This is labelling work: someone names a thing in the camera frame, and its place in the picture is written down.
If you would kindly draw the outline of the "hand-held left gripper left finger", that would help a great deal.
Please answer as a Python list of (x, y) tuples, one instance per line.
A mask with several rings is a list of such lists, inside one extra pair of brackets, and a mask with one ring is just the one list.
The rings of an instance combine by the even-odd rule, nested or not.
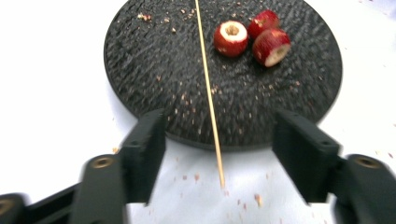
[(163, 110), (149, 111), (120, 145), (127, 203), (149, 203), (165, 149)]

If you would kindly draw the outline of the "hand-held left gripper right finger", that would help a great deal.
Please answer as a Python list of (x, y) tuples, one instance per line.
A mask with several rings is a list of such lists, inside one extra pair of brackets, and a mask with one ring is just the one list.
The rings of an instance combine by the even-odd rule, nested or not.
[(314, 122), (290, 112), (276, 112), (273, 151), (306, 203), (324, 203), (339, 145)]

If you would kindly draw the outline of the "black round textured plate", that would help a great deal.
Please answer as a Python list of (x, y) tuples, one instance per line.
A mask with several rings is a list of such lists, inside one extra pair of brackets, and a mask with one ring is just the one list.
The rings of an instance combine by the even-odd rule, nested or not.
[[(199, 0), (207, 67), (223, 150), (270, 145), (280, 108), (313, 122), (332, 106), (342, 59), (331, 29), (304, 0)], [(213, 46), (216, 28), (248, 24), (273, 10), (290, 36), (286, 58), (266, 68), (250, 50), (236, 58)], [(183, 144), (214, 146), (194, 0), (128, 0), (110, 23), (104, 46), (108, 80), (136, 117), (161, 108), (167, 135)]]

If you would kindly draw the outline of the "thin wooden skewer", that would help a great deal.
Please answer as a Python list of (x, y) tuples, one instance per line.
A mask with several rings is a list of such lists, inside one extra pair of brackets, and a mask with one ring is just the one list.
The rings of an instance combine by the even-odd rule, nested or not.
[(201, 53), (202, 53), (202, 63), (203, 63), (204, 75), (205, 75), (206, 95), (207, 95), (209, 115), (210, 115), (210, 119), (211, 119), (214, 147), (215, 147), (215, 151), (216, 151), (217, 166), (218, 166), (218, 172), (219, 172), (219, 185), (220, 185), (221, 189), (224, 189), (225, 188), (225, 177), (224, 177), (224, 171), (223, 171), (223, 162), (222, 162), (222, 157), (221, 157), (221, 149), (220, 149), (216, 114), (215, 114), (215, 109), (214, 109), (214, 105), (213, 105), (212, 93), (211, 93), (210, 77), (209, 77), (208, 67), (207, 67), (205, 37), (204, 37), (204, 30), (203, 30), (203, 25), (202, 25), (201, 9), (200, 9), (199, 0), (194, 0), (194, 3), (195, 3), (195, 7), (196, 7), (198, 33), (199, 33), (200, 47), (201, 47)]

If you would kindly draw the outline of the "red cored hawthorn fruit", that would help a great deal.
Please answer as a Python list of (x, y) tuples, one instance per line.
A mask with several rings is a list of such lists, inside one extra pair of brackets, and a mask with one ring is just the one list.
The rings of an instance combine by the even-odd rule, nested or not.
[(263, 31), (252, 46), (256, 61), (271, 67), (282, 61), (291, 48), (290, 38), (282, 29), (272, 28)]
[(226, 21), (220, 24), (213, 36), (217, 52), (227, 57), (241, 55), (248, 45), (248, 31), (239, 21)]
[(277, 14), (270, 9), (266, 9), (251, 20), (247, 32), (250, 38), (256, 39), (263, 31), (277, 28), (279, 24), (280, 21)]

